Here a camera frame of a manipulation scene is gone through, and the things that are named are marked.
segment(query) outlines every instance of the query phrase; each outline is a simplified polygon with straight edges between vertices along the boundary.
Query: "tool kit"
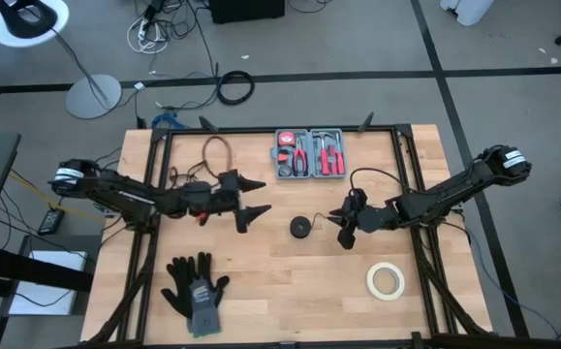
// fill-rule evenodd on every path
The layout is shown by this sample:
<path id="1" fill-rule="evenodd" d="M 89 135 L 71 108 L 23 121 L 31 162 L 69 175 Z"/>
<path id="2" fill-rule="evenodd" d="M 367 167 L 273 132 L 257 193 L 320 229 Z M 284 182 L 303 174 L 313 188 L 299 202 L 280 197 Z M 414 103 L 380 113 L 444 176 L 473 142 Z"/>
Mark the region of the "tool kit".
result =
<path id="1" fill-rule="evenodd" d="M 282 179 L 344 178 L 345 144 L 340 129 L 280 129 L 271 158 Z"/>

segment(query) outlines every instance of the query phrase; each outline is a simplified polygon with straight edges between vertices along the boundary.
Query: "lamp base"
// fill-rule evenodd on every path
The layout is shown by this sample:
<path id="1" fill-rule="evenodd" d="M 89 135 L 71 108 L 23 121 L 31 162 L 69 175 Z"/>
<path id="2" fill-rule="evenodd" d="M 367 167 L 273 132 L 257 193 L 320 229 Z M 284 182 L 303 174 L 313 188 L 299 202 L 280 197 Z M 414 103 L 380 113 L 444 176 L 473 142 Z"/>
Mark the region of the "lamp base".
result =
<path id="1" fill-rule="evenodd" d="M 97 88 L 91 90 L 90 82 L 83 78 L 67 93 L 66 106 L 71 115 L 84 119 L 96 118 L 114 109 L 120 101 L 122 89 L 117 79 L 103 74 L 93 75 L 92 78 L 106 98 Z"/>

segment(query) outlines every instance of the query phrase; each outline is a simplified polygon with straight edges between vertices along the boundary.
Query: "yellow cable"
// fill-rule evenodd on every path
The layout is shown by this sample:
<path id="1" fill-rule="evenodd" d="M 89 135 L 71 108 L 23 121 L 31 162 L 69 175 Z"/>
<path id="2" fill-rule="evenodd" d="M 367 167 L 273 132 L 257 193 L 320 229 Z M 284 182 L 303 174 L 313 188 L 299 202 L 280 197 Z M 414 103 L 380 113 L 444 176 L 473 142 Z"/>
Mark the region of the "yellow cable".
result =
<path id="1" fill-rule="evenodd" d="M 86 212 L 82 212 L 82 211 L 78 211 L 76 209 L 71 209 L 71 208 L 66 208 L 64 206 L 59 205 L 58 203 L 52 201 L 50 198 L 48 198 L 47 196 L 44 195 L 44 193 L 42 193 L 39 189 L 37 189 L 35 186 L 33 186 L 32 184 L 30 184 L 29 182 L 25 181 L 24 179 L 16 176 L 13 173 L 9 173 L 9 177 L 15 179 L 16 181 L 18 181 L 20 184 L 27 186 L 28 188 L 30 188 L 30 190 L 32 190 L 33 192 L 35 192 L 35 194 L 39 195 L 41 197 L 41 199 L 43 199 L 45 202 L 49 203 L 50 206 L 52 207 L 57 207 L 60 208 L 62 210 L 64 210 L 65 212 L 69 212 L 73 215 L 78 215 L 81 217 L 85 217 L 85 218 L 91 218 L 94 219 L 98 222 L 102 222 L 102 223 L 106 223 L 106 219 L 105 218 L 100 218 L 97 217 L 95 215 L 92 215 L 90 213 L 86 213 Z"/>

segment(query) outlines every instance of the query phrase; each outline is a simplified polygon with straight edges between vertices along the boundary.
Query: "black box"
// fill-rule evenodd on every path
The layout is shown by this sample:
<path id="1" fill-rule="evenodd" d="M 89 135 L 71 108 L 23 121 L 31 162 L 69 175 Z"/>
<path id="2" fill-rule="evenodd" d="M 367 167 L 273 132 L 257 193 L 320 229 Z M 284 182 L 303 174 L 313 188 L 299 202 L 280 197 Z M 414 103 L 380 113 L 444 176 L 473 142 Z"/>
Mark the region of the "black box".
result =
<path id="1" fill-rule="evenodd" d="M 278 18 L 284 15 L 284 0 L 209 0 L 213 22 Z"/>

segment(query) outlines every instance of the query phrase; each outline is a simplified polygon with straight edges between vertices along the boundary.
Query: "white tape roll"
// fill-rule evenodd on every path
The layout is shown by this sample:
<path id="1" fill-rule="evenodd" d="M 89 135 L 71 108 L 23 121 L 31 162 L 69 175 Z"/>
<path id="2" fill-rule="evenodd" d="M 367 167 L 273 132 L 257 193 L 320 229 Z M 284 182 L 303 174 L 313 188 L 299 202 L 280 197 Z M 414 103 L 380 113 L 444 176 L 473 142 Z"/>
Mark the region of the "white tape roll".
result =
<path id="1" fill-rule="evenodd" d="M 396 280 L 394 291 L 389 295 L 382 293 L 375 287 L 375 273 L 379 270 L 389 270 Z M 366 285 L 368 286 L 368 291 L 370 291 L 370 293 L 378 299 L 382 301 L 394 301 L 403 294 L 403 291 L 405 291 L 405 277 L 400 269 L 394 264 L 381 262 L 370 267 L 368 270 L 368 274 L 366 275 Z"/>

